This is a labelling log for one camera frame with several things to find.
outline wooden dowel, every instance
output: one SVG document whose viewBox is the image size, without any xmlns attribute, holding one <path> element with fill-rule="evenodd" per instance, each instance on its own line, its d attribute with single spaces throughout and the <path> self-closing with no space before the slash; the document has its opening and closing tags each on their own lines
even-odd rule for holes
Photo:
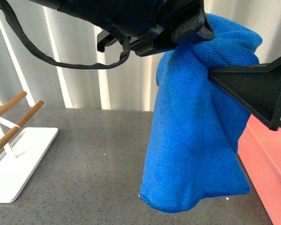
<svg viewBox="0 0 281 225">
<path fill-rule="evenodd" d="M 17 125 L 23 127 L 25 123 L 31 119 L 31 117 L 42 107 L 44 104 L 43 101 L 39 101 L 36 103 L 34 107 L 32 107 L 28 113 L 26 113 L 22 119 L 17 122 Z M 18 133 L 20 129 L 18 127 L 11 128 L 1 139 L 0 139 L 0 150 L 10 141 L 10 139 Z"/>
<path fill-rule="evenodd" d="M 25 123 L 27 123 L 27 121 L 30 120 L 34 114 L 36 114 L 36 112 L 42 107 L 43 104 L 44 102 L 42 100 L 38 101 L 38 103 L 36 103 L 36 105 L 32 107 L 29 112 L 26 113 L 25 116 L 23 116 L 22 119 L 17 122 L 17 125 L 23 127 Z"/>
<path fill-rule="evenodd" d="M 15 104 L 22 100 L 27 95 L 27 92 L 21 91 L 6 104 L 0 107 L 0 116 L 3 115 L 7 110 L 11 109 Z"/>
</svg>

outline white curtain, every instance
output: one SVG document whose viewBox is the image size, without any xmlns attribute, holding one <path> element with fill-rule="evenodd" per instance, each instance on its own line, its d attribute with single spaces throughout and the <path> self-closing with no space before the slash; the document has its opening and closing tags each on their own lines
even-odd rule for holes
<svg viewBox="0 0 281 225">
<path fill-rule="evenodd" d="M 96 51 L 92 24 L 42 7 L 28 0 L 9 0 L 32 42 L 55 60 L 68 63 L 112 63 L 121 46 Z M 281 0 L 205 0 L 208 13 L 224 16 L 263 37 L 257 50 L 261 63 L 281 56 Z M 54 67 L 32 56 L 7 25 L 0 11 L 0 105 L 22 90 L 20 105 L 152 111 L 157 86 L 155 74 L 162 54 L 137 57 L 110 70 L 73 70 Z"/>
</svg>

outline black strap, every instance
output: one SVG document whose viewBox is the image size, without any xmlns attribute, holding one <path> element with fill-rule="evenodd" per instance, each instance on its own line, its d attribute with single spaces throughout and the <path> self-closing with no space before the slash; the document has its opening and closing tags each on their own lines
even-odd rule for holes
<svg viewBox="0 0 281 225">
<path fill-rule="evenodd" d="M 123 64 L 129 57 L 130 54 L 130 43 L 126 35 L 122 34 L 115 26 L 111 26 L 108 30 L 123 46 L 123 51 L 120 54 L 120 59 L 118 62 L 112 63 L 110 65 L 104 65 L 101 63 L 95 63 L 93 65 L 81 65 L 81 64 L 68 64 L 63 62 L 57 62 L 53 58 L 45 55 L 40 51 L 25 35 L 13 9 L 6 0 L 0 0 L 0 9 L 3 11 L 5 19 L 10 27 L 13 29 L 15 34 L 18 36 L 23 45 L 28 49 L 28 51 L 36 56 L 37 58 L 57 67 L 71 68 L 71 69 L 110 69 L 115 68 Z"/>
</svg>

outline gray countertop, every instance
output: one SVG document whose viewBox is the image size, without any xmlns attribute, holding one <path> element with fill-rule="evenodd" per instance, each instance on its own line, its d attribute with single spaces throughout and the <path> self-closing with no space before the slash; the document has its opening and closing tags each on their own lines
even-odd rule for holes
<svg viewBox="0 0 281 225">
<path fill-rule="evenodd" d="M 17 122 L 28 107 L 3 117 Z M 151 112 L 42 108 L 26 127 L 59 133 L 18 199 L 0 204 L 0 225 L 271 225 L 251 184 L 248 195 L 202 200 L 165 214 L 138 198 Z"/>
</svg>

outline blue microfiber towel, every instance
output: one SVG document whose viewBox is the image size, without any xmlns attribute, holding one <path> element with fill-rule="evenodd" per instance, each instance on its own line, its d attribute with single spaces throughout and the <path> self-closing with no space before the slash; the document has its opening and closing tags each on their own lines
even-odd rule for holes
<svg viewBox="0 0 281 225">
<path fill-rule="evenodd" d="M 207 69 L 258 64 L 254 52 L 262 39 L 235 22 L 208 17 L 215 39 L 180 44 L 157 70 L 140 198 L 167 213 L 189 210 L 203 198 L 250 192 L 237 161 L 250 113 L 207 80 Z"/>
</svg>

